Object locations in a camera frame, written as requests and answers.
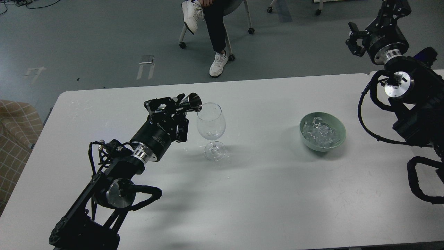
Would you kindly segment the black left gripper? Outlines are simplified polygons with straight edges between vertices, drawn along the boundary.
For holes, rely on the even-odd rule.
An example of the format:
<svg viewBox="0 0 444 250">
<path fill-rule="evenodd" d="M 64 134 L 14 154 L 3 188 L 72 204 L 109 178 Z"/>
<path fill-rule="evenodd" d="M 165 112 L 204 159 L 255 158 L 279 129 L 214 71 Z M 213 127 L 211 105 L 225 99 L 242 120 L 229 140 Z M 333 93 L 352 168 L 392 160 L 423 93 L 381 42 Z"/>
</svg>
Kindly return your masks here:
<svg viewBox="0 0 444 250">
<path fill-rule="evenodd" d="M 186 142 L 189 119 L 187 112 L 178 112 L 185 94 L 175 98 L 158 98 L 145 101 L 143 106 L 149 116 L 142 127 L 130 140 L 132 157 L 143 163 L 158 162 L 165 155 L 172 142 Z"/>
</svg>

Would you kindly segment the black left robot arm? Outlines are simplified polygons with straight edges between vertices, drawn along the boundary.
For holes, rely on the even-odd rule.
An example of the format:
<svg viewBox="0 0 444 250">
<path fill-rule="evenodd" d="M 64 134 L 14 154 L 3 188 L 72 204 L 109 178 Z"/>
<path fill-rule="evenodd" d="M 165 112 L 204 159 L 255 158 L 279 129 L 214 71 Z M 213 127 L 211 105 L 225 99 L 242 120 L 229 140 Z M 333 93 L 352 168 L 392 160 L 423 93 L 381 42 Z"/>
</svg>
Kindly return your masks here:
<svg viewBox="0 0 444 250">
<path fill-rule="evenodd" d="M 116 250 L 128 212 L 161 198 L 160 188 L 134 184 L 132 177 L 142 174 L 148 162 L 160 161 L 173 141 L 187 141 L 187 112 L 200 112 L 202 101 L 192 92 L 152 99 L 144 107 L 147 120 L 128 143 L 90 143 L 92 178 L 51 231 L 54 249 Z"/>
</svg>

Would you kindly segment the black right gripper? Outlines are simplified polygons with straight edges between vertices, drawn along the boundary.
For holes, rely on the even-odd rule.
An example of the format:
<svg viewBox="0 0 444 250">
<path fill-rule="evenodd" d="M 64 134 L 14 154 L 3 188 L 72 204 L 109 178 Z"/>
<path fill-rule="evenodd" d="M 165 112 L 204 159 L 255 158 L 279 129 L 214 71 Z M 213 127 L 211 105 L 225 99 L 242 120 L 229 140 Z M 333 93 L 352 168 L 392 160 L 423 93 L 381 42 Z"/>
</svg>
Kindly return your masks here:
<svg viewBox="0 0 444 250">
<path fill-rule="evenodd" d="M 408 16 L 412 10 L 407 0 L 382 0 L 376 19 L 364 31 L 349 22 L 349 38 L 345 44 L 352 55 L 363 57 L 365 52 L 375 65 L 383 65 L 383 54 L 389 50 L 398 49 L 401 54 L 407 52 L 409 43 L 398 27 L 398 19 Z M 357 40 L 364 39 L 364 47 Z"/>
</svg>

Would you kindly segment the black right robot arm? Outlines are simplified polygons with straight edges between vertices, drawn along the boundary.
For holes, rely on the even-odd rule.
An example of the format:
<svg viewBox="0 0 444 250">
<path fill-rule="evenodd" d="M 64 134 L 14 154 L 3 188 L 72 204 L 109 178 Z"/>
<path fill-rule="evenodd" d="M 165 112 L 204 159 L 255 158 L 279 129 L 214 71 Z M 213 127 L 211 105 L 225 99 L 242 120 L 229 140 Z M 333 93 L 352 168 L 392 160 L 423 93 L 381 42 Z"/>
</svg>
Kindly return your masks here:
<svg viewBox="0 0 444 250">
<path fill-rule="evenodd" d="M 407 163 L 409 186 L 419 199 L 443 204 L 442 196 L 426 195 L 420 188 L 416 166 L 418 163 L 434 167 L 443 180 L 443 109 L 444 82 L 442 76 L 431 69 L 437 52 L 426 47 L 415 56 L 405 56 L 409 43 L 398 27 L 398 19 L 408 16 L 411 8 L 406 0 L 384 0 L 376 18 L 360 31 L 349 22 L 349 38 L 346 45 L 353 55 L 369 55 L 371 62 L 383 69 L 373 74 L 360 95 L 357 115 L 363 129 L 376 138 L 390 144 L 405 144 L 433 148 L 440 161 L 415 156 Z M 367 93 L 380 109 L 392 112 L 397 121 L 393 129 L 404 139 L 395 141 L 369 130 L 363 122 L 361 107 Z"/>
</svg>

